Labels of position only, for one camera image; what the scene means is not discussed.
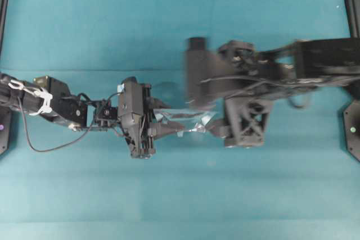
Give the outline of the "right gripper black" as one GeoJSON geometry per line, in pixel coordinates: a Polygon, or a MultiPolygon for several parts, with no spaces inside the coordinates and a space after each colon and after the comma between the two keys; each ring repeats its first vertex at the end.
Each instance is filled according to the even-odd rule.
{"type": "Polygon", "coordinates": [[[265,130],[271,102],[257,98],[228,98],[224,100],[224,119],[210,120],[206,130],[213,136],[224,139],[225,147],[259,147],[264,145],[265,130]]]}

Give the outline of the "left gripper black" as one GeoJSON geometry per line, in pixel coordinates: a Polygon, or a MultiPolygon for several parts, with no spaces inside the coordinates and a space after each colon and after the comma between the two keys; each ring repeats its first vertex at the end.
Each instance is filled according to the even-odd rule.
{"type": "Polygon", "coordinates": [[[118,122],[133,159],[149,159],[155,153],[154,140],[185,130],[178,122],[152,123],[153,110],[170,106],[151,97],[150,90],[151,85],[134,76],[118,85],[118,122]]]}

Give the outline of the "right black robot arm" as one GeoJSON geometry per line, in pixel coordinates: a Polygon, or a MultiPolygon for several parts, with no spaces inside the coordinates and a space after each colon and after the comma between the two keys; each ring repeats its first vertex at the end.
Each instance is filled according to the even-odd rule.
{"type": "Polygon", "coordinates": [[[359,97],[358,38],[296,40],[267,51],[239,40],[211,51],[205,38],[194,38],[185,60],[191,107],[207,110],[223,101],[223,117],[205,128],[227,147],[262,146],[276,100],[325,87],[359,97]]]}

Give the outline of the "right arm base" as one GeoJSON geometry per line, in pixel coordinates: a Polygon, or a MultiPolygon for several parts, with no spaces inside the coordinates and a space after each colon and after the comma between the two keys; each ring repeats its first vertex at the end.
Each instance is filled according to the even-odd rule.
{"type": "Polygon", "coordinates": [[[346,148],[357,160],[359,156],[359,101],[353,101],[343,112],[346,148]]]}

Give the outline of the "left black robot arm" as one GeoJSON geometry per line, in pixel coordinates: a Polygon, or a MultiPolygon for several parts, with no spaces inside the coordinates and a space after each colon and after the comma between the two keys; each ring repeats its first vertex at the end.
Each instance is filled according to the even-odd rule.
{"type": "Polygon", "coordinates": [[[123,80],[110,97],[92,100],[84,93],[71,94],[66,83],[49,76],[28,82],[1,74],[1,115],[18,111],[23,118],[39,116],[83,135],[113,130],[125,139],[133,159],[150,158],[156,139],[185,130],[156,117],[156,110],[167,108],[151,96],[151,85],[135,77],[123,80]]]}

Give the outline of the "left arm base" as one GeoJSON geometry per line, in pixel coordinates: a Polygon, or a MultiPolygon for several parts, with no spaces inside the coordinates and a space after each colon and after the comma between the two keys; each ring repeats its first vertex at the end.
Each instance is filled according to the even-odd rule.
{"type": "Polygon", "coordinates": [[[12,123],[12,111],[8,107],[1,106],[1,130],[0,130],[0,154],[8,150],[12,123]]]}

